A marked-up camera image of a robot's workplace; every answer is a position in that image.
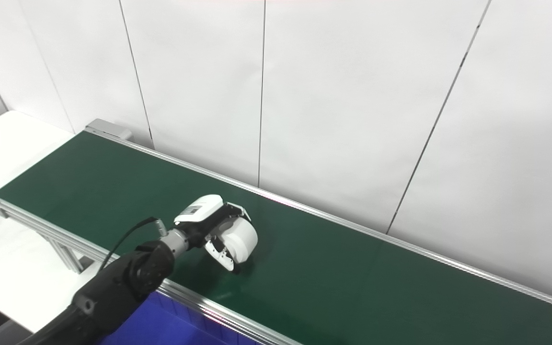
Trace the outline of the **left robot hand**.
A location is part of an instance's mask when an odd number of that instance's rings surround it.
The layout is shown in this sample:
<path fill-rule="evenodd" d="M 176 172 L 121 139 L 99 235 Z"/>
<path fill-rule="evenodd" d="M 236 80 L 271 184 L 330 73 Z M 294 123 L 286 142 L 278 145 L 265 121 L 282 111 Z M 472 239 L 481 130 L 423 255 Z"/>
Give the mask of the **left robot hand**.
<path fill-rule="evenodd" d="M 204 195 L 174 219 L 186 248 L 203 248 L 228 272 L 238 274 L 258 244 L 258 232 L 247 211 L 220 195 Z"/>

